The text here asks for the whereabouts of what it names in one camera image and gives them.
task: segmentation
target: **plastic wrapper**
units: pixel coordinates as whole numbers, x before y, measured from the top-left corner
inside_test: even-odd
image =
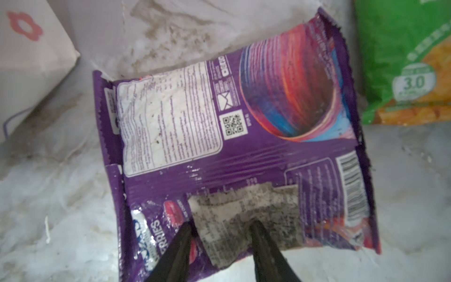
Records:
[[[214,60],[93,79],[120,281],[143,281],[187,221],[190,281],[249,255],[254,218],[281,250],[380,252],[347,49],[322,10]]]
[[[366,124],[451,120],[451,1],[356,0]]]

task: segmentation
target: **qr code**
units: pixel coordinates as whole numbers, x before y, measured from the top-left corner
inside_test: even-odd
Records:
[[[224,140],[237,138],[248,133],[243,110],[231,111],[229,113],[220,115],[219,122],[221,123]]]

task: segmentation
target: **barcode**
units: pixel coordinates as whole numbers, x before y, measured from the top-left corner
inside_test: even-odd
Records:
[[[248,133],[243,110],[236,110],[219,116],[224,140],[236,138]]]
[[[365,192],[359,158],[355,151],[336,158],[345,195],[345,224],[355,226],[369,216],[368,199]]]

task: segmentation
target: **marble countertop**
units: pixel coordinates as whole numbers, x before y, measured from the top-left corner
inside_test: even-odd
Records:
[[[310,19],[343,26],[360,69],[351,0],[49,0],[77,49],[69,76],[0,146],[0,281],[117,281],[116,221],[91,72],[136,77],[212,58]],[[361,89],[361,73],[354,71]],[[364,127],[382,255],[284,252],[306,282],[451,281],[451,123]],[[205,281],[255,281],[247,258]]]

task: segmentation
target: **green snack bag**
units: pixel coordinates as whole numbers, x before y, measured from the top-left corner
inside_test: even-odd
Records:
[[[451,120],[451,0],[355,0],[365,124]]]

